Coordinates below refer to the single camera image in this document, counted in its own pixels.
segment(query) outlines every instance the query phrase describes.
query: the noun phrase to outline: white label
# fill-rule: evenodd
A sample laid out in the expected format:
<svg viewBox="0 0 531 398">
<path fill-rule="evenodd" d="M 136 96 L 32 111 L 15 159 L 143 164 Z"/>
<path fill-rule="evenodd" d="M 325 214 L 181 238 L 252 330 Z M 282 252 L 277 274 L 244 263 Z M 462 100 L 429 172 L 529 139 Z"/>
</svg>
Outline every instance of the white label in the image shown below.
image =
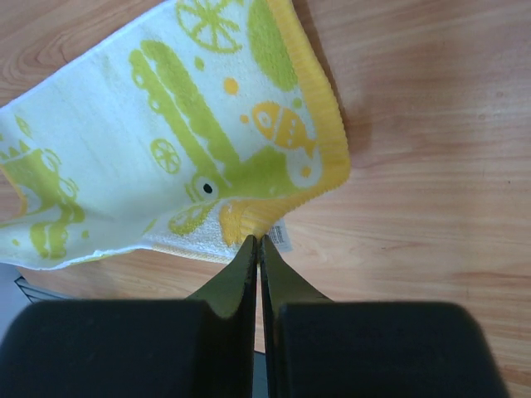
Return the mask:
<svg viewBox="0 0 531 398">
<path fill-rule="evenodd" d="M 290 237 L 288 236 L 288 231 L 285 228 L 284 219 L 278 220 L 267 233 L 273 243 L 275 244 L 276 249 L 280 253 L 287 253 L 292 251 L 293 247 L 291 246 Z"/>
</svg>

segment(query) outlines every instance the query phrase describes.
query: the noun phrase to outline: wooden table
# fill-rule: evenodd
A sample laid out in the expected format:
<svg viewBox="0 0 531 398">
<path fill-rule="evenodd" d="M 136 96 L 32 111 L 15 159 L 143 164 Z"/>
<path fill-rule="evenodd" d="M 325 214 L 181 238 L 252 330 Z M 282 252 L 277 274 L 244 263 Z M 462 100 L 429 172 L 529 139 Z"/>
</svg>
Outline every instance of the wooden table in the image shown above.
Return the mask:
<svg viewBox="0 0 531 398">
<path fill-rule="evenodd" d="M 3 0 L 0 104 L 156 3 Z M 512 394 L 531 396 L 531 2 L 294 3 L 338 93 L 352 175 L 285 218 L 285 258 L 333 299 L 463 304 Z M 17 206 L 0 179 L 0 218 Z M 21 271 L 77 297 L 169 298 L 220 268 L 138 251 Z"/>
</svg>

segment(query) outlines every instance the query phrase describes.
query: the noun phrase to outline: green dot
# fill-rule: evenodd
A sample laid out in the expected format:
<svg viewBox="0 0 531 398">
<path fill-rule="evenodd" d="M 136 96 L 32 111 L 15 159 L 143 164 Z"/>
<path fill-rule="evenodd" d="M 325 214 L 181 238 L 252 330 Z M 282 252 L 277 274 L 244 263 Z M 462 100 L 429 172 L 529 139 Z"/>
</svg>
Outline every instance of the green dot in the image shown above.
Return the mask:
<svg viewBox="0 0 531 398">
<path fill-rule="evenodd" d="M 296 109 L 298 109 L 298 108 L 300 108 L 301 106 L 302 106 L 302 99 L 300 99 L 300 98 L 295 98 L 295 99 L 293 100 L 293 107 L 296 108 Z"/>
<path fill-rule="evenodd" d="M 195 64 L 196 68 L 198 68 L 199 70 L 205 70 L 205 61 L 203 61 L 198 56 L 196 56 Z"/>
</svg>

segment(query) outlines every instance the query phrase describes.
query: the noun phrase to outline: green and white towel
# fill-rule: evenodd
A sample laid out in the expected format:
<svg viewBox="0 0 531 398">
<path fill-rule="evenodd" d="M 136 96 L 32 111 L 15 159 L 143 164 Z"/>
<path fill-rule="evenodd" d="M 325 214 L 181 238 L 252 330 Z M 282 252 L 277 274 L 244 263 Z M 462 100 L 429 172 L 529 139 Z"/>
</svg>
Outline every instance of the green and white towel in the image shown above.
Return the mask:
<svg viewBox="0 0 531 398">
<path fill-rule="evenodd" d="M 137 248 L 228 261 L 345 181 L 338 104 L 289 0 L 163 2 L 0 109 L 22 200 L 0 262 Z"/>
</svg>

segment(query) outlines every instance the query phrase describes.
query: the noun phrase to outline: black plastic part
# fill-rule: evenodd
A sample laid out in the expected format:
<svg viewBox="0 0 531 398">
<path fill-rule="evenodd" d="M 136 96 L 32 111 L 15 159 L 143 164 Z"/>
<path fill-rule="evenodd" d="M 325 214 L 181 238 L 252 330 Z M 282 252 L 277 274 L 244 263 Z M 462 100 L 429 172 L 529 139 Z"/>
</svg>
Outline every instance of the black plastic part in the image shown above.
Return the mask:
<svg viewBox="0 0 531 398">
<path fill-rule="evenodd" d="M 333 303 L 260 249 L 271 398 L 509 397 L 483 334 L 448 303 Z"/>
<path fill-rule="evenodd" d="M 0 396 L 250 397 L 256 251 L 250 236 L 189 300 L 30 306 L 0 347 Z"/>
</svg>

